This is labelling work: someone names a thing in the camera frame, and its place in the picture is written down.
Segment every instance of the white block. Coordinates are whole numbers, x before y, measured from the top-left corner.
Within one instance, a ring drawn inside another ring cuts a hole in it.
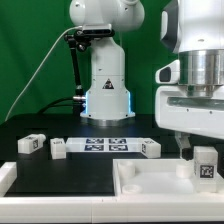
[[[66,159],[66,145],[62,138],[51,139],[52,159]]]
[[[217,191],[218,152],[214,147],[194,148],[194,184],[197,192]]]
[[[0,169],[0,197],[4,197],[16,178],[16,163],[5,163]]]
[[[18,140],[18,153],[31,154],[43,147],[43,142],[46,140],[45,135],[29,135]]]
[[[122,179],[130,179],[135,176],[135,164],[132,161],[120,160],[118,170]]]
[[[194,163],[193,161],[181,160],[176,166],[176,175],[179,178],[189,179],[194,173]]]
[[[139,139],[140,152],[148,159],[156,159],[161,157],[161,145],[151,138]]]

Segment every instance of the metal bracket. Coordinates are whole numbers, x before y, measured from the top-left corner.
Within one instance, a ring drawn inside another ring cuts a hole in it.
[[[184,132],[175,131],[175,139],[177,141],[177,145],[180,148],[180,158],[187,159],[183,156],[183,150],[191,149],[191,144],[189,142],[190,134]]]

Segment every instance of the white cube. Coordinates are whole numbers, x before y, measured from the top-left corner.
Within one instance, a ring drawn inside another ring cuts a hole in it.
[[[161,157],[161,145],[151,138],[139,139],[140,152],[148,159],[156,159]]]
[[[51,139],[52,159],[66,159],[66,145],[63,138]]]

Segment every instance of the black sticker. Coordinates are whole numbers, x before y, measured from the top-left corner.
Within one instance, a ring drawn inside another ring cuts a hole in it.
[[[150,140],[150,141],[145,141],[146,144],[153,144],[155,143],[154,141]]]
[[[202,165],[200,166],[200,178],[214,178],[214,166]]]
[[[86,144],[104,144],[103,138],[87,138]]]
[[[38,140],[33,141],[33,148],[38,148]]]
[[[146,153],[146,145],[142,144],[142,152]]]
[[[103,145],[86,145],[85,146],[85,151],[104,151],[104,146]]]
[[[114,86],[113,86],[112,82],[110,81],[110,79],[107,80],[103,89],[114,89]]]
[[[27,139],[27,140],[33,140],[33,139],[35,139],[35,137],[26,137],[25,139]]]
[[[125,138],[110,138],[109,143],[110,144],[127,144],[127,141]]]
[[[110,145],[110,151],[128,151],[127,145]]]

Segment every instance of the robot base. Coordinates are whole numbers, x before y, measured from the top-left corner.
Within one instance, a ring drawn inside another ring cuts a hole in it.
[[[81,117],[81,122],[100,127],[119,127],[124,126],[126,124],[133,124],[135,122],[135,114],[133,113],[133,116],[120,120],[99,120],[88,117]]]

